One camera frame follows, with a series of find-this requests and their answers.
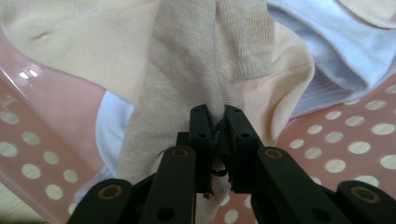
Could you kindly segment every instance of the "white polka dot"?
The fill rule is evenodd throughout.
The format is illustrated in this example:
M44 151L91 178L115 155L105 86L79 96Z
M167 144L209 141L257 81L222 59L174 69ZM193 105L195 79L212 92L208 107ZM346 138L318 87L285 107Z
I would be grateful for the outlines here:
M390 170L396 170L396 155L388 155L381 159L381 165Z
M220 206L226 205L230 201L230 195L225 196L224 200L221 202Z
M311 134L320 133L322 131L322 129L323 129L323 127L321 125L314 125L308 129L308 133L311 133Z
M18 150L14 145L8 142L0 142L0 155L4 157L14 157L18 155Z
M344 105L355 105L359 100L349 101L344 103Z
M245 199L245 207L251 208L251 195L247 196L247 198Z
M370 150L370 148L371 148L370 144L360 141L353 142L347 147L347 149L354 154L363 154L368 150Z
M22 134L22 139L25 143L32 146L38 145L40 143L40 138L38 135L32 132L24 132Z
M59 200L64 196L64 192L59 186L50 184L46 188L47 195L53 200Z
M320 180L319 178L311 176L311 179L312 179L316 184L321 185L321 180Z
M384 108L387 105L387 102L383 100L374 100L366 105L366 109L368 110L379 110Z
M76 210L77 204L76 203L72 203L69 205L69 214L72 215L73 212Z
M238 219L238 215L239 215L238 211L236 211L235 209L228 211L224 217L225 223L227 224L235 223L235 221Z
M340 173L347 167L346 163L341 160L330 160L325 165L326 170L330 173Z
M391 93L391 94L396 93L396 85L388 87L387 93Z
M322 155L322 150L318 147L311 147L305 152L305 156L309 160L315 160Z
M295 139L290 143L291 148L299 148L304 145L304 140L303 139Z
M356 127L362 125L364 121L365 119L362 116L353 116L346 120L346 125Z
M37 179L41 176L40 169L33 164L24 164L22 166L22 173L29 179Z
M326 119L338 119L341 116L341 112L334 110L326 115Z
M372 132L378 135L387 135L390 133L393 133L395 131L395 126L393 124L388 124L388 123L380 123L376 124L372 128Z
M55 152L46 151L44 152L44 160L49 164L57 164L59 162L59 156Z
M20 122L18 115L9 111L1 111L0 119L7 124L17 124Z
M360 176L356 177L355 180L359 180L361 182L373 185L374 187L379 186L378 180L371 175L360 175Z
M325 140L328 143L337 143L343 140L344 135L339 132L332 132L326 135Z
M78 181L78 175L74 170L65 170L64 179L69 183L76 183Z

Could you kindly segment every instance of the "beige cloth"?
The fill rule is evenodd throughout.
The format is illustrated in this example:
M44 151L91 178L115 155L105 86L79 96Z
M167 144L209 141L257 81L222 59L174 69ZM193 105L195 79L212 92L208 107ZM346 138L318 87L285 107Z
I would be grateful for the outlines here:
M339 0L358 17L382 28L396 29L396 0Z
M215 122L224 104L245 109L273 145L313 76L303 41L274 25L262 0L162 0L151 36L158 3L5 0L0 16L25 55L136 103L120 178L154 173L196 105ZM227 194L227 178L214 185L213 199L197 198L196 223L210 222Z

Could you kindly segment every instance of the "pink surface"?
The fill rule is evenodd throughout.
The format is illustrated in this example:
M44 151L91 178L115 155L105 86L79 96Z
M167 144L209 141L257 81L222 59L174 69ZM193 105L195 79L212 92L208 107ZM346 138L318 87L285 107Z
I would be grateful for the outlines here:
M103 167L94 125L104 90L28 60L3 34L0 43L0 181L65 223L77 189Z
M34 63L0 33L0 181L50 223L65 223L76 190L103 166L94 123L104 90ZM358 102L293 120L278 146L323 186L360 179L396 198L396 76ZM247 195L216 223L255 223Z

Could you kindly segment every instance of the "laundry basket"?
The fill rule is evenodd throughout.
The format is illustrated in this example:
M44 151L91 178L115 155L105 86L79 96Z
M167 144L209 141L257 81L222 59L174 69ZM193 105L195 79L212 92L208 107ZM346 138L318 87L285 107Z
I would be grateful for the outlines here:
M94 141L102 88L25 58L0 33L0 182L49 223L102 168ZM360 101L290 121L278 147L335 189L358 179L396 198L396 76ZM215 223L256 223L250 196L230 194Z

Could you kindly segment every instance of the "clothing pile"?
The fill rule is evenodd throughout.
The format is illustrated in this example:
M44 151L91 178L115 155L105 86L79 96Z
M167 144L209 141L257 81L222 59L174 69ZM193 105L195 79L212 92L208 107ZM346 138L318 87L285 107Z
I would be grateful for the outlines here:
M359 99L396 72L393 0L3 0L0 25L27 57L105 89L96 141L110 177L135 184L206 104L245 111L273 146L288 120ZM197 197L196 223L228 193Z

